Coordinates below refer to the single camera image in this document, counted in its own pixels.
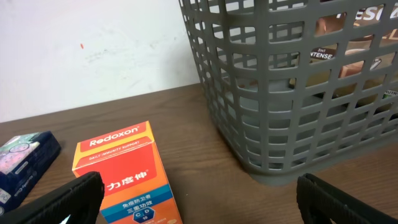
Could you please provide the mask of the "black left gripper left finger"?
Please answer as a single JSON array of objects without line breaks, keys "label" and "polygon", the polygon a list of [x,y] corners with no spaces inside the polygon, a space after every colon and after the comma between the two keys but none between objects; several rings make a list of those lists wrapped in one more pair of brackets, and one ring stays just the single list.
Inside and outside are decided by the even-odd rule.
[{"label": "black left gripper left finger", "polygon": [[1,224],[95,223],[104,199],[99,172],[91,171],[1,216]]}]

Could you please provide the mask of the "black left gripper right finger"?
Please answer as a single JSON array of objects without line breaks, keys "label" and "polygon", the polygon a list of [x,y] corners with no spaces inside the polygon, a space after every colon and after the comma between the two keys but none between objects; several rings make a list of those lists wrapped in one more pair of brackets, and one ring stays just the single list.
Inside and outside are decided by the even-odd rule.
[{"label": "black left gripper right finger", "polygon": [[382,213],[313,174],[297,179],[297,204],[305,224],[397,224]]}]

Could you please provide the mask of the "brown Nescafe Gold coffee bag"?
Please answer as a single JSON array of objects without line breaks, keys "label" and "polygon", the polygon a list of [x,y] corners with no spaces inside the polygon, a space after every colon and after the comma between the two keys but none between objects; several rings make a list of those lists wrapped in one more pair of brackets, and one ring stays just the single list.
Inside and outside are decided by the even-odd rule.
[{"label": "brown Nescafe Gold coffee bag", "polygon": [[289,111],[397,118],[397,1],[304,1]]}]

